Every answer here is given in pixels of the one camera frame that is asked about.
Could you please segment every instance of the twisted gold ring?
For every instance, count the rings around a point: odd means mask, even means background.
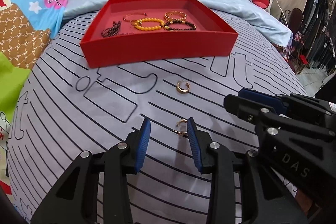
[[[170,17],[171,15],[177,15],[180,16],[180,18],[173,18]],[[164,16],[165,20],[167,21],[172,21],[172,20],[186,20],[187,15],[183,12],[179,12],[179,11],[171,11],[171,12],[166,12],[165,16]]]
[[[184,89],[181,89],[181,87],[180,87],[181,83],[182,83],[182,81],[178,81],[178,82],[177,82],[176,90],[177,90],[179,93],[182,93],[182,94],[189,92],[189,90],[190,90],[190,84],[186,81],[186,82],[185,82],[185,85],[187,86],[187,89],[184,90]]]

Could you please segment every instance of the blue gripper pad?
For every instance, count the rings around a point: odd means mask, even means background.
[[[280,97],[271,96],[254,90],[242,89],[238,92],[238,96],[251,101],[255,101],[264,105],[273,107],[278,115],[286,115],[287,107],[284,106]]]
[[[145,161],[146,151],[149,143],[149,137],[151,135],[151,122],[149,119],[145,119],[140,128],[140,140],[135,153],[135,165],[134,169],[139,172]]]
[[[195,124],[192,123],[191,119],[192,118],[189,118],[187,122],[188,138],[189,138],[190,148],[193,154],[195,166],[198,169],[198,172],[201,172],[202,171],[201,148],[198,144],[198,140],[195,134],[195,128],[193,127],[195,126]]]

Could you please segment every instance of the jewelry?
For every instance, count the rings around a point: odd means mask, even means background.
[[[182,94],[184,94],[184,93],[188,93],[189,90],[190,90],[190,84],[186,81],[186,82],[185,82],[185,85],[187,86],[187,89],[186,89],[186,90],[183,90],[183,89],[180,88],[181,83],[182,83],[182,81],[178,81],[178,82],[177,82],[176,90],[177,90],[179,93],[182,93]]]
[[[150,21],[159,22],[160,25],[153,26],[153,27],[142,27],[141,26],[143,22],[150,22]],[[134,26],[134,28],[136,28],[140,31],[155,31],[155,30],[160,30],[161,27],[164,26],[165,22],[162,19],[159,19],[159,18],[142,18],[142,19],[132,21],[131,24]]]
[[[178,128],[180,126],[180,123],[187,123],[188,120],[186,119],[182,119],[182,120],[179,120],[177,123],[176,123],[176,127]],[[178,133],[179,135],[181,136],[186,136],[188,134],[188,132],[184,132],[184,131],[177,131],[177,130],[173,130],[175,133]]]
[[[136,19],[128,19],[127,17],[129,16],[132,16],[132,15],[142,15],[142,16],[145,16],[147,17],[147,14],[146,13],[133,13],[133,14],[128,14],[128,15],[125,15],[123,20],[126,21],[126,22],[133,22],[133,21],[136,21]]]
[[[119,20],[118,22],[113,22],[113,27],[107,28],[101,32],[102,37],[112,37],[116,35],[119,32],[121,26],[121,21]]]
[[[175,23],[182,23],[182,24],[188,25],[188,26],[191,27],[191,29],[177,29],[177,28],[169,27],[170,24],[175,24]],[[194,31],[194,30],[196,30],[196,26],[193,23],[188,22],[188,21],[184,21],[184,20],[181,20],[181,19],[174,19],[174,20],[171,20],[171,21],[167,22],[164,25],[164,29],[167,30],[167,31]]]
[[[180,16],[180,18],[172,18],[170,17],[170,15],[177,15],[177,16]],[[165,13],[165,20],[167,21],[172,21],[174,19],[186,20],[186,18],[187,18],[187,15],[179,11],[171,11],[171,12]]]

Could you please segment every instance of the red object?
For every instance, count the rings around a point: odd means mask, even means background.
[[[178,10],[187,14],[195,31],[140,31],[123,21],[127,14],[146,13],[148,18],[164,19]],[[140,19],[141,16],[130,16]],[[119,34],[103,38],[101,31],[121,20]],[[158,22],[145,22],[144,27]],[[189,28],[172,24],[173,28]],[[95,17],[80,46],[91,68],[116,64],[182,57],[228,56],[238,34],[218,15],[197,0],[109,0]]]
[[[299,55],[299,59],[300,59],[300,61],[302,62],[303,65],[308,64],[308,61],[303,54]]]
[[[3,189],[3,191],[5,192],[5,194],[7,195],[11,195],[12,194],[12,189],[9,185],[7,185],[6,183],[2,182],[0,180],[0,187]]]

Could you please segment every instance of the star print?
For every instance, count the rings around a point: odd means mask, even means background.
[[[39,2],[38,1],[35,1],[35,2],[29,2],[29,11],[34,11],[35,14],[38,14],[39,13],[39,10],[42,10],[42,8],[39,6]]]

